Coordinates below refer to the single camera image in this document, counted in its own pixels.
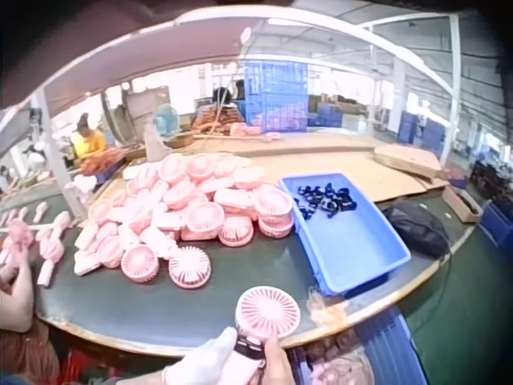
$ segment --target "ceiling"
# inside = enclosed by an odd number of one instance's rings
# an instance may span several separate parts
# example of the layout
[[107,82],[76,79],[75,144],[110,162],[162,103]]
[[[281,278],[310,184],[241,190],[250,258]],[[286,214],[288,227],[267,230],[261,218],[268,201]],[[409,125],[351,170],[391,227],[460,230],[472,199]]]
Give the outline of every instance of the ceiling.
[[[96,36],[96,30],[108,23],[119,25],[118,35],[151,25],[148,20],[133,18],[133,14],[120,14],[117,12],[119,8],[114,7],[113,3],[108,4],[110,8],[100,10],[97,6],[97,9],[87,11],[87,17],[75,20],[76,23],[82,23],[82,34]],[[417,12],[352,0],[299,0],[294,3],[294,7],[327,14],[354,24]],[[46,96],[50,113],[55,115],[77,103],[85,97],[86,92],[97,92],[103,87],[119,84],[131,77],[170,67],[181,67],[185,63],[198,63],[202,57],[234,57],[240,53],[240,46],[236,42],[246,26],[253,26],[252,38],[247,45],[250,47],[249,53],[304,56],[363,71],[372,70],[369,44],[348,35],[303,26],[269,25],[256,19],[194,22],[151,33],[134,34],[132,38],[108,47],[81,62],[47,86]],[[376,25],[373,32],[392,43],[411,49],[428,67],[452,84],[450,25],[447,17]],[[463,74],[462,121],[478,120],[504,138],[506,114],[500,74],[496,70],[499,63],[498,44],[476,14],[461,15],[460,33]],[[74,50],[75,55],[79,52],[65,34],[55,38],[52,45],[46,43],[47,45],[41,45],[40,49],[46,47],[50,54],[57,54],[52,48],[55,44],[68,45],[72,51]],[[376,56],[378,73],[389,79],[393,73],[392,55],[377,50]],[[46,55],[45,60],[50,65],[51,55]],[[27,66],[28,64],[20,66],[15,74],[21,76],[20,79],[24,78],[29,83],[34,83],[36,77],[41,74],[29,71]],[[421,98],[428,99],[431,102],[430,108],[448,119],[449,95],[413,67],[406,67],[408,89]],[[32,68],[35,68],[35,72],[39,71],[37,66]],[[14,94],[21,95],[22,92],[14,87],[14,82],[7,84],[7,88],[4,89]]]

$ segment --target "gloved hand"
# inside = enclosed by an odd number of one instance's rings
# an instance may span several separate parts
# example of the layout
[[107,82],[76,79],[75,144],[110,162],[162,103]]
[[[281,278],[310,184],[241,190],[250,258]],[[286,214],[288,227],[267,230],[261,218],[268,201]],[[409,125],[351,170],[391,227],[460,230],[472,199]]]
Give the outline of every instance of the gloved hand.
[[164,369],[167,385],[216,385],[223,366],[235,347],[237,332],[224,329],[216,339],[207,341],[184,357],[179,363]]

